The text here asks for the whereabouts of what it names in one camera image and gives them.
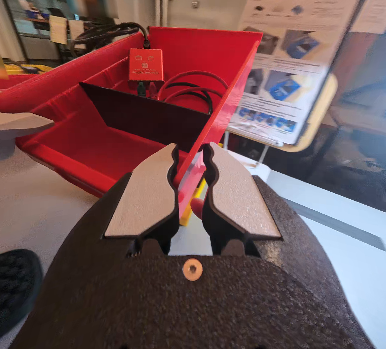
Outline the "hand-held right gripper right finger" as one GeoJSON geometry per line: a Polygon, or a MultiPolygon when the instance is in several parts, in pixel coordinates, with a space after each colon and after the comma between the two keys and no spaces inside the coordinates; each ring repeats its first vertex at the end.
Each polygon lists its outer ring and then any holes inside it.
{"type": "Polygon", "coordinates": [[[255,241],[278,241],[282,235],[253,178],[237,159],[214,142],[203,146],[208,185],[202,224],[213,255],[221,255],[231,240],[241,242],[246,255],[258,255],[255,241]]]}

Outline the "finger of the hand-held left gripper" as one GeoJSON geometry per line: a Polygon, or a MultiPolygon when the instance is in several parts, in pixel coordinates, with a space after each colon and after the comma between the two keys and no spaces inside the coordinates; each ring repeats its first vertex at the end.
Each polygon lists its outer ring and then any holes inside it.
{"type": "Polygon", "coordinates": [[[32,135],[55,125],[53,120],[30,112],[0,113],[0,159],[11,157],[18,137],[32,135]]]}

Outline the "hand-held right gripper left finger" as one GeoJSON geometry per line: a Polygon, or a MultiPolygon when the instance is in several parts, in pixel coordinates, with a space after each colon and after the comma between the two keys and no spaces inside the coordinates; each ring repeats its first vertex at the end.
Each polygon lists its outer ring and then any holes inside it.
{"type": "Polygon", "coordinates": [[[178,161],[178,146],[170,143],[132,171],[104,237],[128,238],[131,254],[154,239],[169,254],[171,239],[180,226],[178,193],[173,185],[178,161]]]}

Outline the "yellow plastic bin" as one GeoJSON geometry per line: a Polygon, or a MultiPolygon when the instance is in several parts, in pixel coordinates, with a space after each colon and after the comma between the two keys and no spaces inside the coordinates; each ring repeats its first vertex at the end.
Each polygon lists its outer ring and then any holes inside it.
{"type": "MultiPolygon", "coordinates": [[[[18,63],[6,64],[5,69],[7,71],[7,79],[1,78],[0,88],[1,91],[10,89],[13,86],[21,84],[22,82],[36,78],[43,73],[46,73],[52,70],[49,66],[44,65],[29,65],[21,66],[18,63]]],[[[190,185],[182,187],[181,185],[178,188],[179,192],[179,205],[180,208],[183,208],[184,211],[180,212],[180,225],[188,226],[190,218],[193,214],[191,209],[191,200],[197,198],[201,195],[204,186],[205,180],[203,175],[203,169],[201,172],[196,175],[193,180],[190,182],[190,185]]]]}

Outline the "red ethernet splitter box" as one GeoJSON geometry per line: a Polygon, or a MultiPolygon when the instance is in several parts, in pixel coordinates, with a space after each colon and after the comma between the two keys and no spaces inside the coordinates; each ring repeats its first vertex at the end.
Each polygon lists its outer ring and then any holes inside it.
{"type": "Polygon", "coordinates": [[[131,48],[128,51],[128,86],[136,88],[154,83],[157,89],[164,84],[163,51],[151,48],[131,48]]]}

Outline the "red plastic bin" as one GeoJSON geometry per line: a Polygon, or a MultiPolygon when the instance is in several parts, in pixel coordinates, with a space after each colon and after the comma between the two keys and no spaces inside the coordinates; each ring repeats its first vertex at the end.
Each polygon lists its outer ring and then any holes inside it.
{"type": "MultiPolygon", "coordinates": [[[[165,83],[195,84],[209,89],[212,98],[211,113],[196,96],[172,96],[182,87],[164,88],[155,99],[210,115],[191,151],[179,150],[173,180],[179,199],[179,186],[190,185],[205,171],[202,145],[220,142],[243,94],[262,34],[166,27],[151,27],[149,33],[151,49],[163,51],[165,83]]],[[[142,48],[143,42],[142,33],[136,33],[1,91],[1,113],[33,113],[55,122],[40,133],[19,137],[18,147],[65,180],[101,197],[124,174],[167,146],[108,127],[79,86],[86,82],[138,95],[137,87],[128,86],[128,51],[142,48]]]]}

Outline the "black bin divider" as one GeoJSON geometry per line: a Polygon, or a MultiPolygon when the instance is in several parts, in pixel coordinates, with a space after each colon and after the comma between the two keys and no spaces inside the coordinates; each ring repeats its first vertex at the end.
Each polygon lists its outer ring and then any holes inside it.
{"type": "Polygon", "coordinates": [[[189,153],[210,115],[146,97],[80,82],[108,127],[189,153]]]}

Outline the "hanging paper note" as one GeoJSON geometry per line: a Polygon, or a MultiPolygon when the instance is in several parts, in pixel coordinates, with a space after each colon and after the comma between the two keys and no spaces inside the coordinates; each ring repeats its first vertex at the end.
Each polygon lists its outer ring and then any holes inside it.
{"type": "Polygon", "coordinates": [[[67,19],[51,15],[49,17],[50,41],[67,45],[67,19]]]}
{"type": "Polygon", "coordinates": [[[84,33],[84,22],[82,20],[68,20],[70,30],[70,40],[68,41],[68,48],[71,47],[71,42],[79,35],[84,33]]]}

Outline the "black mesh pad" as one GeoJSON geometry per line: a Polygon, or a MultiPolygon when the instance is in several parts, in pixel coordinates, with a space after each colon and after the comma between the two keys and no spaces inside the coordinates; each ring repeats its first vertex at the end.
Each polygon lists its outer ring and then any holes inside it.
{"type": "Polygon", "coordinates": [[[0,255],[0,337],[31,312],[43,278],[35,252],[16,249],[0,255]]]}

